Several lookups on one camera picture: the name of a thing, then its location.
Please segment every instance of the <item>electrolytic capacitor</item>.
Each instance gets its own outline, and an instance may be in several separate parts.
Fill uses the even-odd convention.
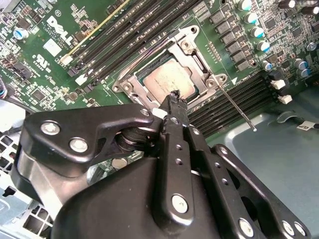
[[[273,65],[271,63],[269,63],[268,61],[263,61],[261,63],[261,68],[264,70],[264,71],[271,71],[271,69],[273,68]]]
[[[258,16],[255,12],[249,12],[244,16],[245,23],[255,24],[258,20]]]
[[[303,78],[308,77],[311,74],[311,70],[310,69],[297,70],[297,74]]]
[[[270,44],[267,41],[260,41],[257,44],[257,49],[259,51],[266,52],[269,50],[269,48],[270,48]]]
[[[296,6],[296,1],[295,0],[282,0],[279,3],[279,8],[281,9],[291,9]]]
[[[256,38],[260,38],[264,36],[264,30],[261,27],[258,26],[254,26],[251,30],[250,30],[250,34],[253,37]]]
[[[13,31],[13,36],[15,39],[21,41],[29,37],[29,32],[25,30],[24,28],[16,28]]]
[[[304,15],[317,15],[319,13],[319,6],[305,6],[301,12]]]
[[[307,61],[304,61],[303,59],[298,58],[295,60],[294,66],[298,68],[299,70],[304,70],[308,67],[308,63]]]
[[[252,7],[251,0],[240,0],[238,3],[238,9],[240,11],[250,11]]]

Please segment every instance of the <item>screw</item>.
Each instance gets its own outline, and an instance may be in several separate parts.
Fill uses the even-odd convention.
[[[221,148],[220,148],[220,150],[221,150],[221,152],[222,152],[223,154],[228,154],[228,152],[227,152],[227,149],[226,149],[226,148],[221,147]]]
[[[296,229],[301,233],[301,235],[303,235],[305,237],[306,236],[306,232],[303,229],[303,227],[297,222],[295,222],[294,224],[295,224]]]
[[[197,134],[197,135],[199,135],[199,131],[198,131],[198,129],[196,129],[196,128],[193,128],[193,132],[194,132],[194,134]]]
[[[238,223],[241,230],[246,236],[248,236],[249,238],[252,238],[254,236],[254,230],[247,220],[240,218]]]
[[[60,133],[60,127],[56,123],[47,122],[41,125],[41,130],[43,133],[48,135],[56,135]]]
[[[295,235],[294,229],[290,226],[289,223],[287,223],[286,221],[283,221],[283,226],[284,226],[284,229],[286,230],[286,232],[288,232],[289,235],[291,235],[291,236]]]
[[[83,153],[88,149],[88,144],[84,139],[75,138],[70,141],[70,148],[72,148],[75,152]]]
[[[146,110],[146,109],[142,109],[142,110],[141,110],[141,113],[142,113],[143,115],[145,115],[145,116],[150,116],[149,111]]]
[[[171,203],[173,204],[173,207],[176,211],[179,213],[186,213],[188,210],[187,202],[184,198],[182,198],[180,195],[174,195],[171,198]]]
[[[174,123],[174,124],[178,124],[178,120],[176,118],[170,118],[170,120]]]

